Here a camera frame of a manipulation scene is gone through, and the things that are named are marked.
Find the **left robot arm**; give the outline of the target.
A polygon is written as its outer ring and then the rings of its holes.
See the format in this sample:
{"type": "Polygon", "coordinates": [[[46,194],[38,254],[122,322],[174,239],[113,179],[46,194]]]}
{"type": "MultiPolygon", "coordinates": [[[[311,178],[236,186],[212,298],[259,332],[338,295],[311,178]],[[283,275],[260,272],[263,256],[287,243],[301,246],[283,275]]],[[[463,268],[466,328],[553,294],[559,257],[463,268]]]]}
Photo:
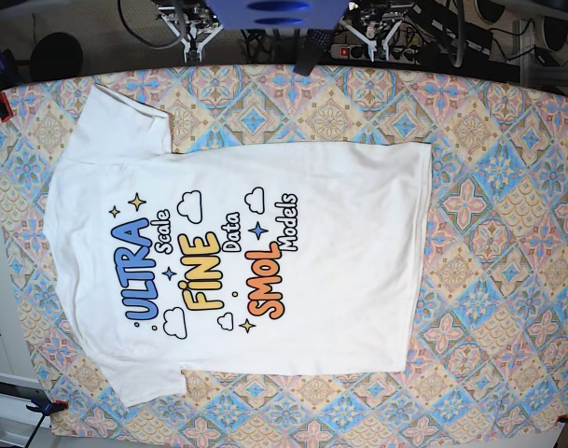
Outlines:
{"type": "Polygon", "coordinates": [[[388,62],[399,29],[414,6],[414,1],[350,1],[339,25],[367,45],[372,62],[388,62]]]}

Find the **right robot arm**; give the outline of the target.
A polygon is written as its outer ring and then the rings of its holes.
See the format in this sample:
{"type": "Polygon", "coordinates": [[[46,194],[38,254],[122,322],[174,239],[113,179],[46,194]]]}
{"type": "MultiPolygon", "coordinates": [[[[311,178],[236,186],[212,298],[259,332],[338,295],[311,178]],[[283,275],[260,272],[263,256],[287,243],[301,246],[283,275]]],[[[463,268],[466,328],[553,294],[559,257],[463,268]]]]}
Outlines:
{"type": "Polygon", "coordinates": [[[180,38],[185,63],[201,63],[205,47],[223,30],[205,1],[155,1],[159,17],[180,38]]]}

